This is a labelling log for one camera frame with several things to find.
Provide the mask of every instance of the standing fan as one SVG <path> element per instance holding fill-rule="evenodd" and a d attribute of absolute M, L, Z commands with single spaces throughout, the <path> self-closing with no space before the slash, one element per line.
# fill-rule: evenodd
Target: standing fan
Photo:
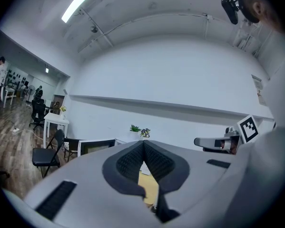
<path fill-rule="evenodd" d="M 36 92 L 36 88 L 33 85 L 28 87 L 27 94 L 29 94 L 29 97 L 28 97 L 28 100 L 26 101 L 27 103 L 30 103 L 30 101 L 29 101 L 30 96 L 34 95 L 35 92 Z"/>

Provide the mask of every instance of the dark hair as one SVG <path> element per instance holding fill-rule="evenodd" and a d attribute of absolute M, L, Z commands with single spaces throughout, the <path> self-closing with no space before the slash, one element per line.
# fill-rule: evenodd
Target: dark hair
<path fill-rule="evenodd" d="M 2 61 L 3 63 L 5 63 L 5 58 L 4 58 L 4 57 L 0 57 L 0 61 Z"/>

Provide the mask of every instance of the black padded cushion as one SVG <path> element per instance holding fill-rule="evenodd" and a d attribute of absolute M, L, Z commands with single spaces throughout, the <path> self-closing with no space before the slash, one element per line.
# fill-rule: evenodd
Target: black padded cushion
<path fill-rule="evenodd" d="M 108 157 L 103 163 L 103 177 L 120 193 L 145 197 L 144 189 L 137 185 L 143 161 L 159 184 L 161 194 L 178 190 L 189 176 L 190 167 L 185 159 L 150 141 L 139 141 Z"/>
<path fill-rule="evenodd" d="M 56 161 L 50 163 L 55 153 L 55 149 L 34 148 L 32 151 L 32 164 L 34 166 L 56 166 L 60 164 L 57 155 L 55 157 Z"/>
<path fill-rule="evenodd" d="M 122 176 L 138 183 L 139 170 L 142 163 L 143 144 L 140 144 L 117 160 L 116 168 Z"/>

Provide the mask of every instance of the ceiling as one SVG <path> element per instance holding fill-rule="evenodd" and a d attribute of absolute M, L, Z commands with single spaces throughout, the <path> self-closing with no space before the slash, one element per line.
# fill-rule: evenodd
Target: ceiling
<path fill-rule="evenodd" d="M 221 0 L 86 0 L 64 23 L 72 1 L 18 0 L 10 12 L 81 62 L 125 41 L 161 34 L 196 35 L 257 56 L 271 33 L 260 23 L 243 22 L 240 13 L 239 24 L 231 24 Z"/>

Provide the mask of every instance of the potted plant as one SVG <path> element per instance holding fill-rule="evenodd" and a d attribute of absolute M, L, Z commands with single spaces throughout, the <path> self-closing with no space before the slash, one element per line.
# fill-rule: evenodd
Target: potted plant
<path fill-rule="evenodd" d="M 131 125 L 130 129 L 129 129 L 129 134 L 130 134 L 130 138 L 133 140 L 138 140 L 139 139 L 139 131 L 141 131 L 141 129 L 135 125 Z"/>
<path fill-rule="evenodd" d="M 150 137 L 150 131 L 151 130 L 148 128 L 142 129 L 141 134 L 140 134 L 141 139 L 149 138 Z"/>
<path fill-rule="evenodd" d="M 63 119 L 63 120 L 65 120 L 66 119 L 66 116 L 65 116 L 65 112 L 66 112 L 66 106 L 61 106 L 60 107 L 60 111 L 61 111 L 61 113 L 60 113 L 60 118 L 61 119 Z"/>

